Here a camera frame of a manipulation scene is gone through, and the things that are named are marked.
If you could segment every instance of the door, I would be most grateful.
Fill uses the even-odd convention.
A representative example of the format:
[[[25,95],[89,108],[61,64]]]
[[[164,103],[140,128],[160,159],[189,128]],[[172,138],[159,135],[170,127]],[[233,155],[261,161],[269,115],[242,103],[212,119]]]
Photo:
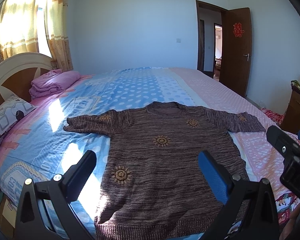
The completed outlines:
[[[204,20],[199,20],[198,26],[198,66],[197,70],[203,72],[204,68]]]
[[[253,56],[250,9],[225,11],[221,16],[223,37],[219,81],[245,97]]]

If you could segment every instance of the bed frame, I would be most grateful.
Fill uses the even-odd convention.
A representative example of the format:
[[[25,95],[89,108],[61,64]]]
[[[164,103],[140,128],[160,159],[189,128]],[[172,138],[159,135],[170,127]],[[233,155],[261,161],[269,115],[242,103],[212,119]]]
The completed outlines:
[[[12,94],[30,102],[31,81],[52,70],[52,58],[34,52],[14,55],[0,63],[0,105]]]

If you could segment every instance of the sweater sleeve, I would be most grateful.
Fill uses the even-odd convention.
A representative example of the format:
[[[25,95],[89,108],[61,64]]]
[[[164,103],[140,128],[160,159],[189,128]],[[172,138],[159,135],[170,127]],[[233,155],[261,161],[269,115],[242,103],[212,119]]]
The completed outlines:
[[[247,112],[232,114],[204,107],[204,115],[217,127],[230,132],[265,132],[258,118]]]
[[[130,123],[129,111],[109,110],[101,115],[80,115],[67,118],[68,126],[63,130],[77,133],[98,133],[107,136],[123,130]]]

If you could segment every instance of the blue gripper pad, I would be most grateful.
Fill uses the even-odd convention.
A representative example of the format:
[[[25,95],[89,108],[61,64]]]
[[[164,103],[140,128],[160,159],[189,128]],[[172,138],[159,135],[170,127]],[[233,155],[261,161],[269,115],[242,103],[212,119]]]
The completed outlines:
[[[207,158],[204,152],[199,153],[198,164],[215,198],[225,205],[229,198],[227,185],[218,174],[214,164]]]

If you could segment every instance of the yellow curtain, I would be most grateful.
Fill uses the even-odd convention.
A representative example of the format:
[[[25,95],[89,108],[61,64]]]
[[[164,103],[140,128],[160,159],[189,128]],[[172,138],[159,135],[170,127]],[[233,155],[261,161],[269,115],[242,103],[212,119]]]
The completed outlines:
[[[69,39],[66,35],[67,0],[47,0],[44,11],[47,41],[56,68],[72,70]]]
[[[5,0],[0,10],[0,62],[23,52],[39,52],[37,0]]]

